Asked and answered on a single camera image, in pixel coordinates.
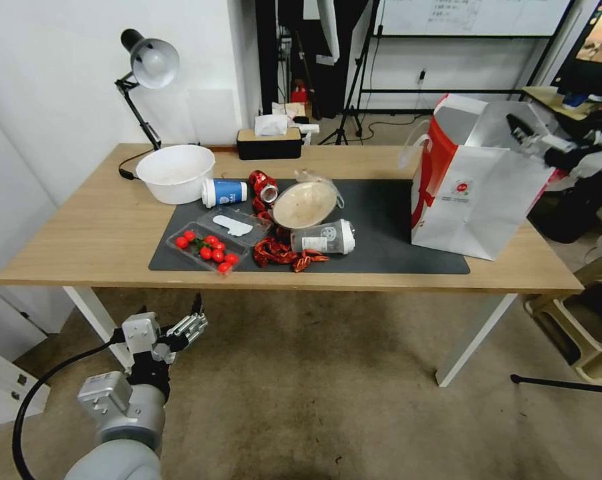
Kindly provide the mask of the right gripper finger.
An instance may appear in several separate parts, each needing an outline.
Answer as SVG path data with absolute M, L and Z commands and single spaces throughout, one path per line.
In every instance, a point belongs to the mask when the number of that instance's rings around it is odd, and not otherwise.
M 536 157 L 544 157 L 550 151 L 564 154 L 576 148 L 575 143 L 552 134 L 540 135 L 532 132 L 528 135 L 522 129 L 515 129 L 512 136 L 519 143 L 520 150 Z
M 536 131 L 522 118 L 508 113 L 505 116 L 511 136 L 519 144 L 549 144 L 548 136 Z

